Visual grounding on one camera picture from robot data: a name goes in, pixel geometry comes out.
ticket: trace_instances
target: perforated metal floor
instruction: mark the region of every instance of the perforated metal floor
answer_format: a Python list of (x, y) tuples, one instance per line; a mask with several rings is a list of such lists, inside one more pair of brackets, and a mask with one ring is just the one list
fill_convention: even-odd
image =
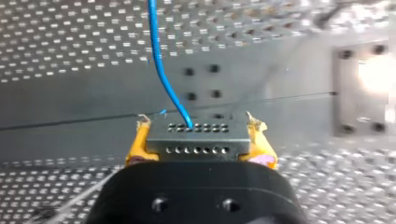
[[(277, 149), (279, 172), (293, 185), (311, 223), (396, 223), (396, 153), (388, 147), (377, 148), (377, 140), (334, 139), (327, 146)], [(62, 165), (68, 161), (59, 160)], [(21, 223), (41, 204), (67, 201), (110, 170), (120, 169), (118, 165), (56, 168), (54, 163), (3, 164), (1, 224)], [(96, 197), (97, 193), (76, 204), (63, 223), (82, 223)]]

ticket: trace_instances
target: black plastic base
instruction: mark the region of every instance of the black plastic base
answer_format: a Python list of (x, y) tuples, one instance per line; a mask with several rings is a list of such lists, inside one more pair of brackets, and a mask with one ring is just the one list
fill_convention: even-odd
[(104, 186), (87, 224), (306, 223), (289, 183), (250, 162), (142, 162)]

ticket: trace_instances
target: blue cable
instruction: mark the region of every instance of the blue cable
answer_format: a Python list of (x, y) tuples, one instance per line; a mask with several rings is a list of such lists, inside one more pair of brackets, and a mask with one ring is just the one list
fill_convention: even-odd
[(149, 19), (149, 30), (151, 33), (150, 37), (151, 37), (151, 46), (152, 46), (152, 56), (154, 58), (155, 67), (157, 68), (157, 73), (158, 76), (160, 77), (160, 81), (163, 84), (163, 87), (165, 88), (172, 102), (174, 103), (176, 109), (180, 113), (181, 117), (183, 117), (187, 126), (189, 126), (189, 128), (192, 128), (193, 124), (189, 112), (187, 112), (184, 106), (180, 104), (180, 101), (178, 100), (163, 70), (163, 61), (161, 60), (160, 38), (158, 37), (156, 0), (148, 0), (148, 19)]

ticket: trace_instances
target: yellow clamp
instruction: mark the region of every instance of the yellow clamp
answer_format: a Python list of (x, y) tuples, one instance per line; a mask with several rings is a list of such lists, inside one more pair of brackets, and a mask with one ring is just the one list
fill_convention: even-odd
[(277, 155), (271, 145), (268, 143), (267, 138), (262, 133), (267, 130), (267, 125), (259, 119), (253, 118), (247, 112), (249, 122), (247, 123), (247, 132), (250, 137), (250, 149), (247, 155), (239, 157), (241, 161), (249, 161), (257, 158), (260, 155), (272, 157), (272, 161), (267, 162), (266, 165), (271, 169), (276, 169)]
[(147, 153), (146, 151), (146, 140), (149, 135), (151, 120), (146, 115), (139, 115), (139, 117), (143, 117), (143, 120), (137, 122), (136, 138), (134, 139), (131, 150), (126, 157), (125, 166), (130, 164), (132, 157), (140, 157), (144, 160), (150, 161), (160, 160), (157, 154)]

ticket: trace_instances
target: metal enclosure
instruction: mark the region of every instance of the metal enclosure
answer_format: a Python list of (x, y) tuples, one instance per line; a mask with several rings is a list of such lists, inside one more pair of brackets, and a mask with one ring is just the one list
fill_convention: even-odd
[[(361, 64), (375, 46), (394, 60), (395, 5), (346, 4), (323, 22), (339, 2), (158, 1), (165, 71), (193, 119), (266, 122), (312, 223), (396, 223), (394, 89), (361, 79), (394, 84), (380, 76), (394, 63)], [(178, 118), (147, 17), (140, 0), (0, 1), (0, 224), (119, 169), (137, 114)]]

